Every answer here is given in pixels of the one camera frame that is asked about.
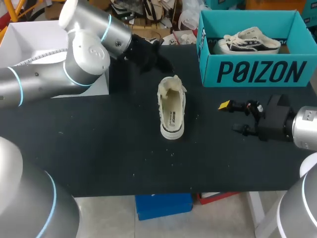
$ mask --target shoe label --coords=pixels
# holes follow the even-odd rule
[[[310,18],[310,17],[304,19],[304,22],[305,22],[305,23],[309,23],[310,21],[311,21],[311,18]]]
[[[314,8],[316,8],[317,7],[317,1],[315,1],[315,2],[313,2],[312,4],[311,4],[311,9],[314,9]]]
[[[203,49],[203,47],[204,47],[204,39],[205,39],[205,36],[206,36],[206,32],[205,32],[205,29],[203,28],[202,37],[201,37],[201,40],[200,40],[200,42],[199,42],[198,61],[200,61],[200,54],[201,54],[202,49]]]
[[[232,62],[222,61],[220,63],[217,83],[221,83],[222,77],[227,74],[232,74],[232,80],[235,83],[244,82],[247,78],[248,83],[277,83],[282,79],[284,79],[284,83],[289,81],[297,83],[306,64],[307,61],[303,61],[301,64],[293,61],[290,65],[286,61],[255,61],[253,65],[250,65],[249,62],[242,61],[237,63],[234,68]],[[267,72],[270,72],[268,78],[264,77]]]
[[[176,112],[170,112],[170,115],[169,115],[170,126],[175,126],[175,117],[176,117]]]

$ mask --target black table surface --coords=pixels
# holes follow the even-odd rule
[[[312,87],[204,88],[195,46],[162,47],[161,53],[188,90],[179,140],[164,139],[159,128],[157,89],[168,75],[156,69],[140,74],[114,60],[110,95],[2,110],[0,136],[76,197],[289,189],[311,152],[237,134],[231,126],[253,124],[253,118],[217,108],[229,99],[265,105],[271,94],[282,93],[295,110],[317,106]]]

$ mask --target cable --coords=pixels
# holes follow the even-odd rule
[[[22,62],[14,65],[14,66],[21,66],[21,65],[29,64],[32,61],[39,60],[39,59],[47,57],[47,56],[52,56],[52,55],[55,55],[55,54],[58,54],[58,53],[61,53],[61,52],[67,52],[67,48],[60,49],[60,50],[55,50],[55,51],[50,51],[50,52],[47,52],[45,54],[42,54],[42,55],[39,55],[39,56],[36,56],[36,57],[33,57],[33,58],[29,58],[29,59],[27,59],[25,61],[22,61]]]
[[[41,8],[40,10],[36,11],[28,21],[34,21],[36,18],[38,18],[40,15],[42,15],[45,12],[45,7]]]

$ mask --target white sneaker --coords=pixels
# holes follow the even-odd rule
[[[184,133],[185,92],[177,75],[162,79],[158,85],[160,131],[166,139],[175,140]]]
[[[225,35],[213,52],[216,55],[277,54],[281,43],[265,36],[258,27],[251,27],[234,36]]]

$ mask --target shoe insole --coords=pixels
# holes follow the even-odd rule
[[[179,92],[169,90],[167,98],[162,99],[165,127],[168,131],[179,130],[182,125],[182,107]]]

